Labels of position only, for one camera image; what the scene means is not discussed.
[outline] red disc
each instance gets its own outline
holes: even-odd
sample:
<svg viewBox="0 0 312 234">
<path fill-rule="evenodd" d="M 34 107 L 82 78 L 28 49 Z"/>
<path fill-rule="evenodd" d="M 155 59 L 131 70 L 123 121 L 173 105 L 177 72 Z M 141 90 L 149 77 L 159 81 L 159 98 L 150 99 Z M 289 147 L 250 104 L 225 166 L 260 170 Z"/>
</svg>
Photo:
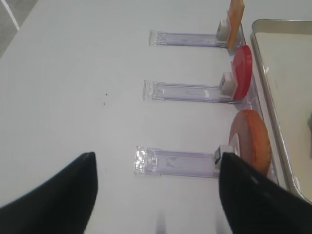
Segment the red disc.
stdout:
<svg viewBox="0 0 312 234">
<path fill-rule="evenodd" d="M 249 46 L 238 48 L 232 63 L 232 73 L 236 75 L 237 90 L 234 100 L 242 100 L 247 95 L 253 73 L 253 57 Z"/>
</svg>

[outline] stainless steel tray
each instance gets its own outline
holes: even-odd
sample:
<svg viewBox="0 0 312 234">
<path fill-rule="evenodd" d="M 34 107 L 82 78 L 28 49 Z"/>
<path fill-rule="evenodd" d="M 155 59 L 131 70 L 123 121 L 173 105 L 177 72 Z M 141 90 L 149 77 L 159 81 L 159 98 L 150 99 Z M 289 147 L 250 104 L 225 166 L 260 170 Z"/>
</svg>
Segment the stainless steel tray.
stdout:
<svg viewBox="0 0 312 234">
<path fill-rule="evenodd" d="M 259 19 L 251 41 L 285 179 L 311 202 L 312 21 Z"/>
</svg>

